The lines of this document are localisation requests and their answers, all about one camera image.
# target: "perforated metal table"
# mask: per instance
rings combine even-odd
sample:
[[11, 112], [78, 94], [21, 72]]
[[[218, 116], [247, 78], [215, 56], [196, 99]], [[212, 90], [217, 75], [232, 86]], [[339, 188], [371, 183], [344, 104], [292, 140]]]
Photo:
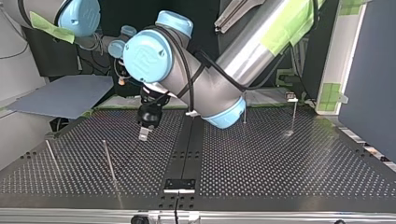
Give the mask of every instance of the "perforated metal table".
[[[250, 108], [246, 124], [227, 130], [166, 110], [148, 142], [138, 131], [135, 111], [96, 111], [51, 141], [56, 160], [44, 144], [23, 155], [0, 172], [0, 223], [36, 209], [106, 218], [175, 210], [396, 214], [396, 174], [310, 108], [300, 107], [295, 120], [291, 107]], [[163, 193], [169, 179], [194, 179], [195, 193]]]

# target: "yellow-green tape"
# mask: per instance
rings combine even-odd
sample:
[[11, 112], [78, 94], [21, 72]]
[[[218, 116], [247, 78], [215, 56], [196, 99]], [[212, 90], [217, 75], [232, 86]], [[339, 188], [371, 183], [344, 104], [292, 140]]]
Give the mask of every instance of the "yellow-green tape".
[[342, 0], [340, 16], [359, 15], [363, 0]]
[[47, 34], [52, 35], [58, 39], [67, 41], [70, 44], [73, 44], [75, 41], [75, 35], [72, 31], [57, 27], [32, 11], [30, 12], [30, 21], [32, 22], [33, 28], [37, 30], [42, 30]]
[[[324, 1], [318, 1], [320, 7]], [[289, 0], [283, 11], [262, 37], [262, 44], [275, 56], [288, 43], [293, 46], [297, 44], [314, 23], [313, 8], [312, 0]]]
[[323, 83], [318, 110], [335, 111], [340, 99], [340, 90], [341, 84], [339, 83]]

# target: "vertical metal post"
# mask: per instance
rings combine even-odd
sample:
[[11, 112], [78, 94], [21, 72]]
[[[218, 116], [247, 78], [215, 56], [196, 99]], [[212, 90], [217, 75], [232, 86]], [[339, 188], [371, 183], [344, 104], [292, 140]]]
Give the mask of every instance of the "vertical metal post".
[[50, 140], [46, 140], [47, 148], [49, 149], [49, 154], [53, 160], [56, 160], [55, 154], [53, 154], [52, 146], [50, 145]]
[[102, 140], [102, 142], [107, 156], [108, 166], [110, 167], [111, 176], [113, 177], [114, 182], [117, 182], [116, 175], [114, 174], [113, 163], [111, 162], [110, 153], [108, 152], [107, 141]]
[[297, 103], [298, 103], [297, 101], [296, 101], [296, 102], [294, 102], [293, 120], [295, 120], [295, 119], [296, 119]]
[[247, 98], [247, 92], [244, 92], [244, 100], [247, 102], [247, 108], [245, 109], [244, 112], [244, 123], [247, 123], [247, 116], [248, 116], [248, 98]]

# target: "light blue joint cover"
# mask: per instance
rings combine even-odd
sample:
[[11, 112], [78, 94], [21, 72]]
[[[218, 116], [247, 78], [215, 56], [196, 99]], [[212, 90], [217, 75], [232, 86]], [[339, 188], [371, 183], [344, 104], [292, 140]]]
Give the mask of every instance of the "light blue joint cover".
[[108, 45], [108, 53], [111, 55], [113, 58], [120, 59], [122, 58], [122, 53], [125, 48], [125, 42], [122, 40], [113, 40], [111, 43]]
[[121, 27], [121, 33], [123, 35], [128, 35], [128, 36], [132, 37], [132, 36], [136, 35], [137, 31], [132, 26], [124, 25]]
[[132, 37], [126, 43], [122, 57], [128, 73], [146, 83], [164, 80], [173, 66], [168, 41], [153, 30], [141, 31]]
[[246, 107], [247, 102], [241, 97], [235, 105], [231, 106], [226, 111], [223, 111], [213, 117], [203, 119], [220, 129], [226, 129], [239, 120]]
[[75, 36], [93, 35], [100, 22], [98, 0], [73, 0], [61, 13], [59, 27], [73, 31]]
[[158, 14], [158, 19], [155, 23], [172, 27], [189, 38], [191, 38], [192, 29], [194, 27], [194, 24], [188, 18], [166, 10], [163, 10]]

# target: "cable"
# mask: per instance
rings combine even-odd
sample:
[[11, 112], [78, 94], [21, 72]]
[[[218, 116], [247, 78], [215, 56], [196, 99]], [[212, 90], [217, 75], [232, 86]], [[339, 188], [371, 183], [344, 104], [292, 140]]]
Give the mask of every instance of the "cable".
[[293, 47], [293, 46], [290, 46], [290, 52], [291, 52], [291, 58], [293, 59], [294, 66], [296, 67], [296, 75], [297, 75], [297, 77], [300, 79], [301, 85], [303, 86], [306, 95], [307, 95], [307, 96], [309, 97], [309, 99], [312, 101], [312, 104], [314, 104], [314, 106], [317, 107], [317, 103], [314, 102], [314, 98], [311, 97], [311, 95], [309, 94], [308, 90], [306, 89], [306, 86], [305, 86], [305, 84], [303, 83], [303, 78], [302, 78], [302, 76], [300, 75], [300, 72], [298, 71], [298, 68], [297, 68], [297, 61], [296, 61], [296, 55], [295, 55], [295, 53], [294, 53], [294, 47]]
[[175, 208], [175, 223], [178, 224], [177, 208]]
[[93, 63], [88, 61], [87, 59], [81, 57], [81, 55], [79, 54], [79, 49], [78, 46], [76, 46], [77, 49], [77, 56], [84, 62], [86, 63], [92, 70], [91, 70], [91, 74], [93, 74], [95, 71], [97, 71], [100, 75], [105, 76], [106, 73], [102, 72], [100, 69], [96, 68], [95, 66], [93, 66]]
[[133, 84], [133, 85], [135, 85], [137, 87], [142, 87], [143, 86], [143, 84], [140, 83], [140, 82], [138, 82], [138, 83], [133, 82], [134, 79], [131, 76], [123, 77], [122, 75], [120, 75], [119, 70], [117, 69], [117, 59], [114, 59], [114, 72], [116, 73], [117, 77], [120, 77], [123, 80], [126, 80], [127, 82], [129, 82], [129, 83], [131, 83], [131, 84]]
[[176, 47], [178, 54], [181, 58], [181, 61], [183, 62], [184, 68], [186, 70], [187, 84], [189, 86], [189, 93], [190, 93], [190, 105], [189, 105], [190, 112], [194, 111], [194, 88], [193, 88], [193, 82], [191, 79], [191, 71], [190, 71], [190, 67], [187, 62], [186, 55], [184, 55], [182, 47], [177, 43], [175, 38], [166, 29], [162, 28], [161, 26], [154, 25], [154, 26], [149, 26], [146, 29], [157, 30], [160, 33], [165, 34], [173, 42], [174, 46]]
[[18, 30], [18, 28], [14, 26], [14, 23], [12, 23], [12, 21], [7, 16], [6, 12], [1, 7], [0, 7], [0, 11], [3, 14], [3, 17], [8, 21], [9, 25], [11, 25], [11, 27], [15, 31], [15, 33], [17, 33], [18, 36], [20, 36], [24, 41], [27, 42], [26, 37], [24, 37], [23, 34], [21, 34], [21, 32]]
[[25, 45], [24, 49], [23, 49], [21, 52], [16, 53], [16, 54], [13, 54], [13, 55], [6, 56], [6, 57], [0, 57], [0, 60], [10, 59], [10, 58], [14, 58], [14, 57], [20, 56], [20, 55], [22, 55], [24, 52], [26, 52], [26, 50], [28, 50], [28, 48], [29, 48], [29, 43], [27, 43], [26, 38], [23, 36], [23, 34], [20, 33], [20, 31], [18, 31], [17, 27], [14, 26], [14, 24], [12, 23], [12, 21], [8, 18], [6, 12], [5, 12], [1, 7], [0, 7], [0, 11], [1, 11], [3, 17], [4, 17], [4, 18], [8, 21], [8, 23], [11, 25], [11, 27], [12, 27], [12, 29], [15, 31], [15, 33], [17, 33], [18, 36], [19, 36], [20, 38], [22, 38], [24, 41], [26, 41], [26, 45]]
[[[245, 87], [245, 86], [239, 84], [238, 82], [236, 82], [232, 77], [228, 76], [228, 74], [218, 64], [213, 62], [213, 60], [210, 59], [210, 57], [205, 52], [203, 52], [202, 50], [198, 50], [196, 53], [201, 54], [223, 77], [225, 77], [229, 82], [231, 82], [240, 91], [257, 90], [257, 89], [261, 88], [262, 85], [265, 84], [265, 82], [267, 81], [267, 79], [265, 78], [261, 83], [259, 83], [258, 85], [254, 86], [254, 87]], [[282, 56], [277, 60], [273, 69], [270, 71], [270, 74], [268, 75], [268, 77], [270, 77], [275, 72], [275, 70], [282, 63], [285, 56], [286, 56], [286, 53], [283, 53]]]
[[28, 49], [28, 47], [29, 47], [29, 44], [26, 43], [26, 46], [25, 46], [25, 48], [23, 49], [23, 51], [21, 51], [21, 52], [19, 52], [19, 53], [16, 53], [16, 54], [14, 54], [14, 55], [7, 56], [7, 57], [1, 57], [0, 60], [3, 60], [3, 59], [10, 59], [10, 58], [14, 58], [14, 57], [20, 56], [20, 55], [22, 55], [24, 52], [26, 52], [26, 50]]

